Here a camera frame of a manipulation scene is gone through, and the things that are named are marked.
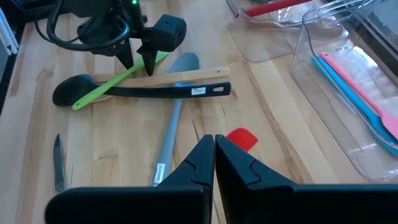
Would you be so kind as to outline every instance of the red scraper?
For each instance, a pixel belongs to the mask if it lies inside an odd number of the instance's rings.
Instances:
[[[227,135],[226,138],[235,143],[235,145],[239,146],[245,152],[250,150],[258,142],[258,138],[250,133],[249,130],[244,128],[235,129]]]

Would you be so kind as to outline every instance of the red object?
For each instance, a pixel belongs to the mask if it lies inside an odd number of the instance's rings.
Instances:
[[[235,145],[239,146],[245,152],[250,150],[259,140],[250,131],[244,128],[235,129],[227,137]]]
[[[251,9],[246,10],[246,14],[249,16],[260,16],[262,14],[273,12],[279,9],[284,9],[286,7],[295,6],[297,4],[309,2],[312,0],[281,0],[268,4],[263,4],[261,6],[256,6]]]

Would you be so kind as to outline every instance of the gray silicone spatula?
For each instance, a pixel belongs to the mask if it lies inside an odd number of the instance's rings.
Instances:
[[[200,59],[199,56],[195,52],[185,52],[173,64],[172,73],[173,72],[184,72],[191,70],[199,70],[200,69]],[[175,86],[189,86],[192,83],[175,83]],[[169,174],[170,167],[173,158],[173,148],[175,135],[177,133],[178,127],[178,119],[180,117],[180,110],[182,106],[182,99],[176,99],[174,104],[173,115],[170,120],[170,124],[166,130],[166,134],[164,136],[163,146],[159,152],[159,156],[157,159],[156,170],[154,175],[154,182],[152,186],[156,187],[160,184]]]

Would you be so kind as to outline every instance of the spoon head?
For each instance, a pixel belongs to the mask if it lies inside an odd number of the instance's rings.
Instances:
[[[175,72],[186,72],[192,70],[199,70],[200,69],[200,58],[199,55],[195,52],[185,52],[181,54],[179,58],[173,64],[172,73]],[[189,86],[193,83],[175,83],[174,85],[177,87]]]
[[[55,88],[52,101],[56,106],[72,106],[94,88],[96,85],[90,75],[75,75],[67,78]]]

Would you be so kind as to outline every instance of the black cable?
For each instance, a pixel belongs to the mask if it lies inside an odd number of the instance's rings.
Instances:
[[[51,41],[47,36],[45,36],[45,35],[42,33],[42,31],[40,30],[40,27],[39,27],[39,17],[40,17],[43,13],[44,13],[44,12],[40,12],[40,13],[38,13],[38,15],[36,16],[36,19],[35,19],[35,28],[36,28],[37,32],[39,33],[39,35],[40,35],[43,39],[45,39],[46,41],[48,41],[48,42],[54,44],[54,42],[52,42],[52,41]],[[80,35],[78,35],[77,37],[73,38],[72,40],[68,40],[67,42],[68,42],[68,43],[73,43],[74,41],[80,39],[80,37],[83,37],[84,34],[85,34],[85,32],[87,32],[87,30],[93,25],[95,19],[96,19],[95,17],[93,17],[91,20],[89,19],[89,20],[87,21],[87,24],[85,24],[85,26],[84,26],[82,32],[80,33]]]
[[[58,17],[60,14],[60,10],[63,6],[63,2],[64,0],[57,0],[54,6],[54,10],[51,12],[49,20],[47,22],[47,35],[54,44],[69,50],[92,51],[92,50],[99,50],[114,46],[129,38],[130,28],[127,25],[126,21],[119,18],[124,24],[123,31],[115,39],[107,41],[103,44],[71,44],[67,41],[59,39],[55,35],[55,27],[57,25]]]

